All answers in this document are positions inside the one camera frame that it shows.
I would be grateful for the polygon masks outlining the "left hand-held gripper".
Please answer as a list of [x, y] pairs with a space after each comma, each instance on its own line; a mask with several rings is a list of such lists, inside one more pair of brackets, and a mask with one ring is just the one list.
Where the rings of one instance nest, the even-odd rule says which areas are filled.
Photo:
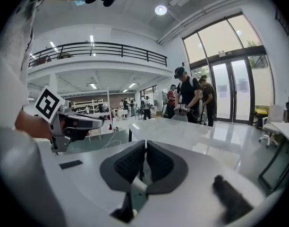
[[71, 142], [69, 128], [92, 130], [104, 124], [104, 119], [101, 118], [83, 114], [73, 115], [71, 102], [59, 96], [49, 86], [43, 88], [34, 106], [39, 116], [48, 123], [52, 138], [51, 150], [54, 153], [67, 151]]

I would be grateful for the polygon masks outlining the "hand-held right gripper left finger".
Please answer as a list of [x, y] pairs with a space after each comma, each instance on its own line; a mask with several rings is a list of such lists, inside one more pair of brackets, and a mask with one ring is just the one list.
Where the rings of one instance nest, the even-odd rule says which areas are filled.
[[130, 192], [137, 174], [143, 171], [145, 141], [132, 141], [131, 146], [106, 158], [100, 165], [100, 174], [114, 191]]

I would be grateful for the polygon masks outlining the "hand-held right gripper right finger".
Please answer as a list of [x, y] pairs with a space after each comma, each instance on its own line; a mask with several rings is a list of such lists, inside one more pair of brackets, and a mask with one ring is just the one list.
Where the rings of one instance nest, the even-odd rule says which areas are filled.
[[147, 141], [146, 161], [152, 176], [152, 184], [146, 188], [147, 195], [171, 193], [184, 182], [188, 165], [178, 154], [181, 149], [170, 144]]

